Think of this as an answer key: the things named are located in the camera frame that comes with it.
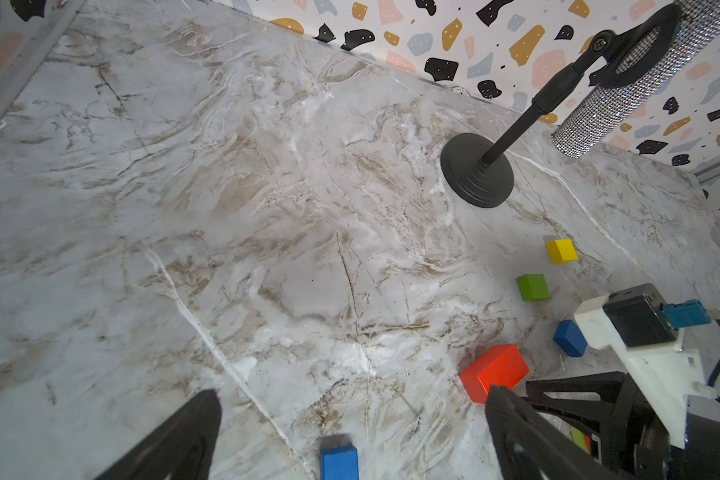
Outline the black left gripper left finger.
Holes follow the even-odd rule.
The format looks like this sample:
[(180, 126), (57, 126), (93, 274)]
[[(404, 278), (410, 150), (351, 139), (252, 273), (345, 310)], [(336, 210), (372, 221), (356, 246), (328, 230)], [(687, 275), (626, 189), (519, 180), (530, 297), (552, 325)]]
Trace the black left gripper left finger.
[(221, 419), (217, 393), (203, 390), (98, 477), (207, 479)]

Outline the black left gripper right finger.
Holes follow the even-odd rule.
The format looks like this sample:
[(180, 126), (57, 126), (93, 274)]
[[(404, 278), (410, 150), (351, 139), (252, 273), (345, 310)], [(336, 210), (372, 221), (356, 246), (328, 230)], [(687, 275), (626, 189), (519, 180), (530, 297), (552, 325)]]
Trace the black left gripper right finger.
[(493, 385), (485, 415), (505, 479), (616, 479), (510, 389)]

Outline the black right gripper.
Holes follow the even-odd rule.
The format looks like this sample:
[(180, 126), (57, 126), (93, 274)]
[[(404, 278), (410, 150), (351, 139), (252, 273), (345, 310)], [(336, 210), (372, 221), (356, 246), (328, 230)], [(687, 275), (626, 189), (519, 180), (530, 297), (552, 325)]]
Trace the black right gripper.
[[(626, 375), (607, 372), (526, 383), (534, 408), (561, 414), (605, 414), (600, 422), (599, 461), (622, 479), (720, 479), (720, 421), (685, 417), (682, 448), (670, 443), (658, 415)], [(598, 400), (552, 394), (597, 394)]]

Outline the lime green long wood block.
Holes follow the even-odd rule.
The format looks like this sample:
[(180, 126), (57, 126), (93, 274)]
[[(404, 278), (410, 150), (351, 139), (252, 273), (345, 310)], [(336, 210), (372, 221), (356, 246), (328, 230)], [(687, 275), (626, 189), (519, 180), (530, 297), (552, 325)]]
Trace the lime green long wood block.
[(571, 426), (571, 427), (570, 427), (570, 435), (571, 435), (571, 440), (573, 441), (573, 443), (574, 443), (578, 448), (580, 448), (581, 450), (583, 450), (585, 453), (589, 454), (589, 453), (587, 452), (587, 449), (586, 449), (586, 446), (585, 446), (585, 440), (584, 440), (585, 434), (584, 434), (582, 431), (580, 431), (579, 429)]

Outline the small green wood cube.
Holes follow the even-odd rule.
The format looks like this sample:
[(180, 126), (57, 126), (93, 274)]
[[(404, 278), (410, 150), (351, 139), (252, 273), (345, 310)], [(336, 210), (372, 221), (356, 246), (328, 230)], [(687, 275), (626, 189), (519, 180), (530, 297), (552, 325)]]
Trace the small green wood cube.
[(519, 276), (516, 281), (523, 301), (535, 302), (550, 298), (549, 288), (543, 274), (524, 274)]

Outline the small yellow wood cube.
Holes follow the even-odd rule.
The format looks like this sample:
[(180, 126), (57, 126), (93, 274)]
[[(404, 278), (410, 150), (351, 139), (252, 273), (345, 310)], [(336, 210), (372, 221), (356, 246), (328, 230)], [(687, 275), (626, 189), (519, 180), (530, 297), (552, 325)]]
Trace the small yellow wood cube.
[(579, 259), (573, 241), (570, 239), (555, 239), (546, 244), (550, 260), (555, 265), (571, 263)]

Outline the small blue wood cube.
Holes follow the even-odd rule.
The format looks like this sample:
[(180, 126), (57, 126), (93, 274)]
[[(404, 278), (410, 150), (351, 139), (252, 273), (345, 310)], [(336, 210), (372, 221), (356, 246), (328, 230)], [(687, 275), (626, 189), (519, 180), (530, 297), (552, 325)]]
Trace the small blue wood cube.
[(358, 480), (358, 451), (349, 435), (337, 434), (320, 439), (320, 476), (322, 480)]

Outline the black round microphone stand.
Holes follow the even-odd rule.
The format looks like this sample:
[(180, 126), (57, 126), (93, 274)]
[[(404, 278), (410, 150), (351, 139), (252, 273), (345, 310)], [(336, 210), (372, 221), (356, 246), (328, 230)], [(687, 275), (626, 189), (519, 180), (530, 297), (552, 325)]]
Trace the black round microphone stand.
[(530, 106), (496, 141), (462, 133), (450, 139), (440, 155), (441, 170), (450, 188), (480, 208), (495, 208), (510, 196), (514, 173), (505, 151), (537, 120), (562, 103), (599, 58), (606, 66), (589, 76), (590, 84), (605, 89), (627, 87), (659, 63), (674, 42), (682, 9), (671, 3), (639, 26), (615, 34), (603, 30), (587, 50), (557, 72), (533, 97)]

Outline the left corner aluminium post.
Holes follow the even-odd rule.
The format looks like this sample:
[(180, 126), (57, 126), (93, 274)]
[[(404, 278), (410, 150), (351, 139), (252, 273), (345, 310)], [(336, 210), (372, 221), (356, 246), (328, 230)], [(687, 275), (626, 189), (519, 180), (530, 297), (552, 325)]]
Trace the left corner aluminium post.
[(82, 5), (0, 0), (0, 120)]

